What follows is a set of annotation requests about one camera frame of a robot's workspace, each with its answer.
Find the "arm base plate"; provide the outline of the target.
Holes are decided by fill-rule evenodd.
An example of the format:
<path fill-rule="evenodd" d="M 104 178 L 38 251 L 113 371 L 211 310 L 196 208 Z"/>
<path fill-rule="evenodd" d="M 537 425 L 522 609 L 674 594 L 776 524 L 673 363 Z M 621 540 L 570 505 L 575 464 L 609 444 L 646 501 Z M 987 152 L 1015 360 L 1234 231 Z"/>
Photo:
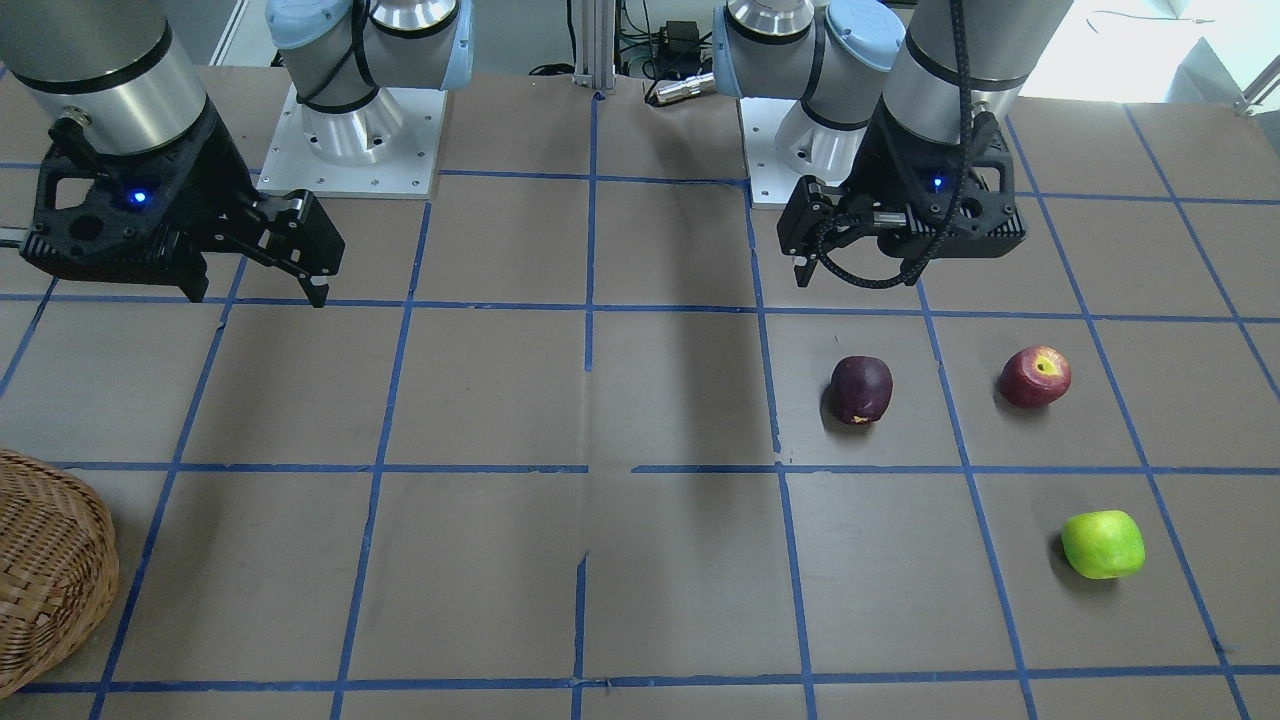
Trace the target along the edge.
<path fill-rule="evenodd" d="M 431 197 L 449 94 L 380 88 L 346 114 L 320 113 L 288 92 L 257 188 L 308 190 L 320 199 Z"/>
<path fill-rule="evenodd" d="M 780 210 L 804 176 L 838 186 L 849 177 L 867 127 L 832 129 L 814 122 L 800 101 L 739 100 L 751 205 Z"/>

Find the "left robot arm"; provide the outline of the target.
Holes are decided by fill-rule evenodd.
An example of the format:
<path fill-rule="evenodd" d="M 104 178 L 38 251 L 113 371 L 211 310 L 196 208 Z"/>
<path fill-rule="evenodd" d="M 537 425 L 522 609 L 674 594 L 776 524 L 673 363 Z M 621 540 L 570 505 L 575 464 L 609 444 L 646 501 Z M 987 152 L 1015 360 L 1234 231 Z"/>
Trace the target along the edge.
<path fill-rule="evenodd" d="M 808 287 L 818 266 L 864 290 L 915 284 L 940 259 L 995 259 L 1027 237 L 1004 119 L 1069 1 L 727 1 L 716 86 L 788 100 L 792 149 L 858 135 L 849 159 L 801 169 L 777 223 Z"/>

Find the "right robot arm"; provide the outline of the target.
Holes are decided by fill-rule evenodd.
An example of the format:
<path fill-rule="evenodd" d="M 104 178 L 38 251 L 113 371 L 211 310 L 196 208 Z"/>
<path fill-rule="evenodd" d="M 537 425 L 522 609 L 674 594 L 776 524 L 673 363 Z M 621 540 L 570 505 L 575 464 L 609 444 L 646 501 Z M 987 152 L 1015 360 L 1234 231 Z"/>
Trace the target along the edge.
<path fill-rule="evenodd" d="M 169 19 L 152 1 L 5 1 L 3 64 L 50 115 L 33 215 L 3 242 L 60 281 L 151 284 L 201 302 L 206 256 L 291 275 L 323 307 L 344 240 L 319 200 L 355 170 L 374 193 L 425 193 L 428 118 L 410 99 L 463 88 L 470 1 L 270 1 L 285 105 L 314 165 L 285 191 L 252 179 Z"/>

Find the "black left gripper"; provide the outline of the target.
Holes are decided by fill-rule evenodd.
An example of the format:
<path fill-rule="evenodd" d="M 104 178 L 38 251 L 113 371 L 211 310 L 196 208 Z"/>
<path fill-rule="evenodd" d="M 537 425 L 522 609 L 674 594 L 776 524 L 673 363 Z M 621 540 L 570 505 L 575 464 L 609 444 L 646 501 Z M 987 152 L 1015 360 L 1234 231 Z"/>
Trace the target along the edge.
<path fill-rule="evenodd" d="M 845 195 L 815 176 L 794 186 L 777 236 L 800 288 L 838 247 Z M 878 101 L 847 178 L 847 204 L 852 219 L 874 231 L 881 252 L 902 260 L 918 259 L 936 240 L 938 259 L 1001 258 L 1027 237 L 1012 155 L 991 111 L 975 115 L 966 145 L 948 145 L 914 135 Z"/>

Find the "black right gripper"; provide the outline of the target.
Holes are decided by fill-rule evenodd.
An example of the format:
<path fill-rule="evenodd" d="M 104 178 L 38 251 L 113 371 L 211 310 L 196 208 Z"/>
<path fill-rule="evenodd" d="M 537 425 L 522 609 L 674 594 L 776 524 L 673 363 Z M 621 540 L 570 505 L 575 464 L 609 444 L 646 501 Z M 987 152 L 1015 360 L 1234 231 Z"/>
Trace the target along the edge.
<path fill-rule="evenodd" d="M 33 219 L 19 255 L 64 281 L 177 287 L 200 302 L 206 252 L 259 255 L 326 305 L 346 242 L 308 190 L 262 197 L 212 101 L 173 141 L 136 155 L 90 145 L 70 113 L 49 131 Z M 262 200 L 262 213 L 256 206 Z"/>

